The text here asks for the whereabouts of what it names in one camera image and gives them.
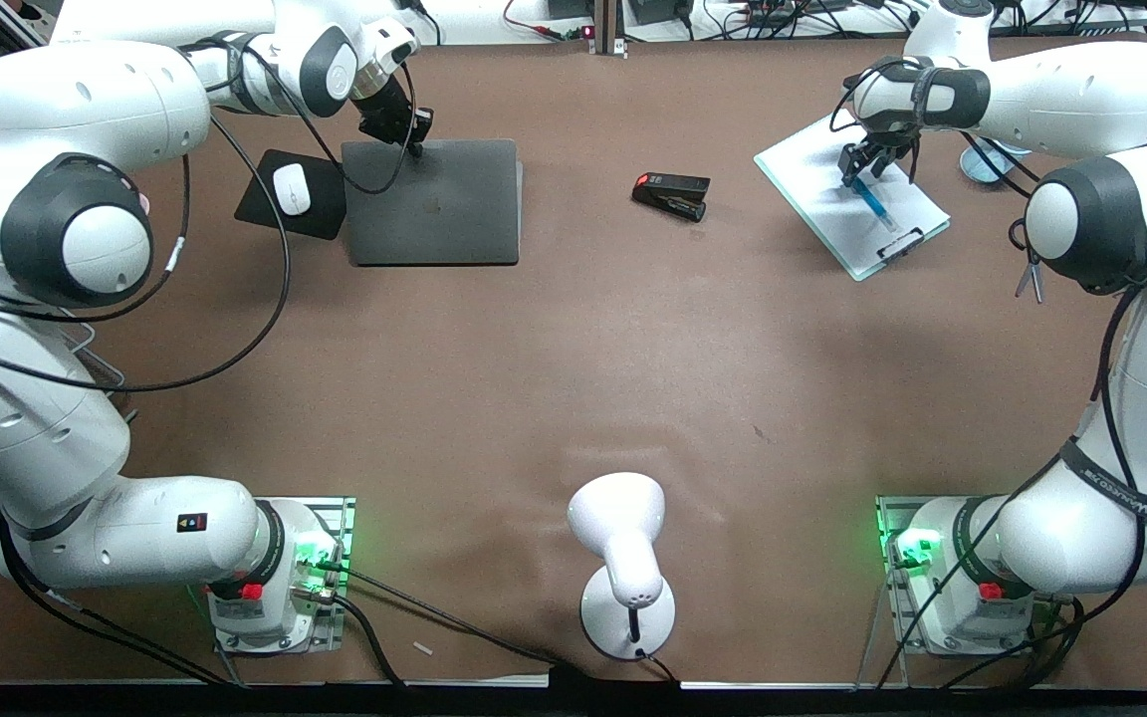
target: white paper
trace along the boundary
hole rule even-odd
[[[851,122],[852,116],[842,109],[834,126]],[[892,217],[896,231],[879,220],[857,190],[842,185],[838,155],[843,146],[855,145],[864,137],[865,131],[859,126],[829,132],[829,117],[822,117],[755,158],[857,281],[885,267],[888,257],[896,258],[907,246],[921,246],[950,226],[950,216],[912,185],[896,164],[889,164],[882,178],[874,178],[869,171],[860,173],[871,194]]]

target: white lamp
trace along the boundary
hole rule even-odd
[[[610,473],[570,500],[570,528],[604,560],[583,591],[583,630],[601,653],[638,660],[656,653],[676,625],[676,597],[657,570],[653,544],[666,500],[657,481]]]

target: black stapler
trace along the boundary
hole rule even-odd
[[[663,212],[682,217],[692,223],[702,221],[705,216],[705,190],[710,189],[710,178],[686,176],[661,176],[646,172],[637,180],[631,197],[638,203],[658,208]]]

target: blue pen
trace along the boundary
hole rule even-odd
[[[883,226],[887,227],[888,231],[902,231],[902,227],[897,226],[897,223],[894,221],[891,215],[888,213],[888,210],[883,209],[882,201],[875,198],[874,192],[871,192],[871,187],[865,186],[865,181],[861,181],[861,178],[855,178],[855,180],[852,180],[852,192],[856,192],[857,196],[865,200],[865,204],[868,205],[872,212],[874,212],[874,216],[883,223]]]

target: computer mouse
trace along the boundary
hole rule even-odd
[[[304,177],[304,164],[286,164],[273,172],[273,193],[282,212],[290,217],[299,217],[313,206],[309,196],[309,180]]]

